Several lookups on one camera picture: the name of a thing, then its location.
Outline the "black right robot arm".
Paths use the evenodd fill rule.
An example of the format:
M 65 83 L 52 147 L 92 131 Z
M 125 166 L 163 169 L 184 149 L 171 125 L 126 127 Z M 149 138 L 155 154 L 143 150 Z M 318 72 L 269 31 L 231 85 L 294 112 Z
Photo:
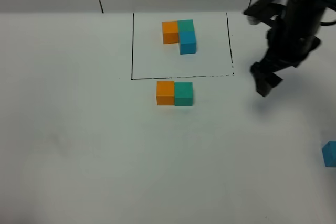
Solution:
M 258 0 L 244 10 L 250 24 L 270 27 L 266 54 L 250 68 L 257 93 L 266 97 L 282 81 L 277 71 L 298 67 L 320 46 L 318 29 L 335 25 L 322 21 L 328 8 L 335 10 L 335 0 Z

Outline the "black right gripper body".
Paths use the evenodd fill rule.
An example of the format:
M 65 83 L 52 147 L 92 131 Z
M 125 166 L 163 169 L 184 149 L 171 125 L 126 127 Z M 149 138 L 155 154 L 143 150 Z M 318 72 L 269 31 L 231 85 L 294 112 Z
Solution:
M 268 50 L 258 63 L 258 76 L 267 77 L 288 67 L 298 67 L 321 40 L 310 34 L 267 34 Z

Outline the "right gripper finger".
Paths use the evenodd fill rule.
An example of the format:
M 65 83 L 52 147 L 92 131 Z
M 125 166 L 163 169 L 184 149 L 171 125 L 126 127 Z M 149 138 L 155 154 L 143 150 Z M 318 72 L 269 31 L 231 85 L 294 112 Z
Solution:
M 279 85 L 282 81 L 283 79 L 274 73 L 265 76 L 262 96 L 266 97 L 271 92 L 271 90 Z
M 255 81 L 256 92 L 260 95 L 268 95 L 268 83 L 266 82 L 264 74 L 260 72 L 258 62 L 252 64 L 250 73 Z

